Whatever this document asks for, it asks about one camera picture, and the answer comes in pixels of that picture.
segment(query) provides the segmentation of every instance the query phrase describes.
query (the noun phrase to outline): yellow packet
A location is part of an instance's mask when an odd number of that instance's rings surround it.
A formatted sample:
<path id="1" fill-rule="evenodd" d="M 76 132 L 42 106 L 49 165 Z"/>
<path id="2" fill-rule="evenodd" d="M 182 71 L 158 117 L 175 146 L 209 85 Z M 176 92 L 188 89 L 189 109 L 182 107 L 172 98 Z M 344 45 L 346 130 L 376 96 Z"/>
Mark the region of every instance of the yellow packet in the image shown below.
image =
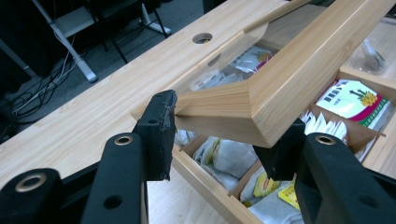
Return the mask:
<path id="1" fill-rule="evenodd" d="M 279 187 L 279 181 L 268 179 L 267 173 L 263 172 L 259 175 L 254 187 L 253 194 L 256 197 L 267 196 Z"/>
<path id="2" fill-rule="evenodd" d="M 297 195 L 296 195 L 296 192 L 294 190 L 294 181 L 292 181 L 287 188 L 282 189 L 277 194 L 277 196 L 279 196 L 279 198 L 281 198 L 286 203 L 288 203 L 291 206 L 293 206 L 293 207 L 297 208 L 298 210 L 300 210 L 300 205 L 298 204 Z"/>

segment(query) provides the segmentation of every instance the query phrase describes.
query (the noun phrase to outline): metal ring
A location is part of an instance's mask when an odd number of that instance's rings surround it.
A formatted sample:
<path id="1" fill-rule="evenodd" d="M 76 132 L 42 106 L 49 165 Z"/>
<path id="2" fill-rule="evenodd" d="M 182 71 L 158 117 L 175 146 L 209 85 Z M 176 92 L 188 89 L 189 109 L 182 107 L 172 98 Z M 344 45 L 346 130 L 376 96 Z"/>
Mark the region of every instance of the metal ring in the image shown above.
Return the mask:
<path id="1" fill-rule="evenodd" d="M 26 185 L 26 182 L 32 179 L 37 179 L 37 181 L 34 184 Z M 32 189 L 36 189 L 40 187 L 41 185 L 44 184 L 44 182 L 46 182 L 46 180 L 47 180 L 47 176 L 44 173 L 28 175 L 17 184 L 15 190 L 17 192 L 27 192 Z"/>
<path id="2" fill-rule="evenodd" d="M 116 139 L 116 141 L 114 141 L 114 143 L 118 146 L 125 146 L 125 145 L 132 143 L 132 141 L 134 141 L 134 139 L 131 136 L 124 135 L 124 136 L 118 137 Z"/>
<path id="3" fill-rule="evenodd" d="M 318 142 L 320 142 L 321 144 L 324 145 L 334 145 L 335 144 L 335 140 L 329 136 L 326 135 L 317 135 L 315 136 L 315 139 L 317 139 Z"/>

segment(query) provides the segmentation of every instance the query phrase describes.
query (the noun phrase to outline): round hole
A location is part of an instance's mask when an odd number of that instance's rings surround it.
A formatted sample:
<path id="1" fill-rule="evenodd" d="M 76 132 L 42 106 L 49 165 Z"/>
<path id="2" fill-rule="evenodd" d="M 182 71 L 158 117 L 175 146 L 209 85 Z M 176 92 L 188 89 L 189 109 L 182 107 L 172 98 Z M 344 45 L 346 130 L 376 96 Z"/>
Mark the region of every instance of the round hole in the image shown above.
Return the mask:
<path id="1" fill-rule="evenodd" d="M 379 202 L 368 195 L 359 195 L 359 201 L 361 201 L 361 203 L 366 204 L 367 206 L 370 206 L 372 208 L 378 208 L 379 207 Z"/>
<path id="2" fill-rule="evenodd" d="M 28 175 L 17 184 L 15 190 L 17 192 L 27 192 L 36 189 L 44 184 L 46 179 L 47 176 L 43 173 Z"/>
<path id="3" fill-rule="evenodd" d="M 103 206 L 107 209 L 114 209 L 122 204 L 122 197 L 120 195 L 112 195 L 105 199 Z"/>
<path id="4" fill-rule="evenodd" d="M 132 143 L 133 140 L 131 136 L 121 136 L 116 139 L 115 143 L 118 146 L 125 146 Z"/>
<path id="5" fill-rule="evenodd" d="M 324 144 L 324 145 L 334 145 L 335 144 L 335 140 L 329 136 L 317 135 L 315 138 L 317 139 L 318 142 L 320 142 L 321 144 Z"/>
<path id="6" fill-rule="evenodd" d="M 192 42 L 194 42 L 195 44 L 204 44 L 209 42 L 212 39 L 212 37 L 213 36 L 210 33 L 202 33 L 193 37 Z"/>

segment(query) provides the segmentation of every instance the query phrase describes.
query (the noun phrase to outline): seed packet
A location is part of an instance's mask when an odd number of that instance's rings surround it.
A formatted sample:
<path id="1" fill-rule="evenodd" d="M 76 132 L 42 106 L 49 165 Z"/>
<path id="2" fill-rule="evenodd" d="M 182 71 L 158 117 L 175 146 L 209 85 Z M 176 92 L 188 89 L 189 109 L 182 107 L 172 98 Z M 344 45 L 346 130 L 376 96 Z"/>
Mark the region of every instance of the seed packet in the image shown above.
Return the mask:
<path id="1" fill-rule="evenodd" d="M 347 79 L 336 80 L 317 105 L 375 131 L 385 125 L 393 110 L 390 101 L 380 94 L 359 81 Z"/>

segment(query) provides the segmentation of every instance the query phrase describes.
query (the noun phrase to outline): clamp jaw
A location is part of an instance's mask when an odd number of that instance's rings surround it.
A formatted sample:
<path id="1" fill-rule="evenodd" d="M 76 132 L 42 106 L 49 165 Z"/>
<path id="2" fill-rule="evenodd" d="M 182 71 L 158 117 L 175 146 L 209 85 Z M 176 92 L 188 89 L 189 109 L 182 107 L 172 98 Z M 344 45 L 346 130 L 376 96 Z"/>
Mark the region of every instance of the clamp jaw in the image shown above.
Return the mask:
<path id="1" fill-rule="evenodd" d="M 326 133 L 297 119 L 272 148 L 254 147 L 268 176 L 292 180 L 304 223 L 393 223 L 396 180 L 364 168 Z"/>
<path id="2" fill-rule="evenodd" d="M 154 95 L 132 133 L 107 140 L 102 158 L 62 179 L 34 169 L 0 191 L 0 223 L 148 223 L 147 181 L 170 178 L 176 94 Z"/>

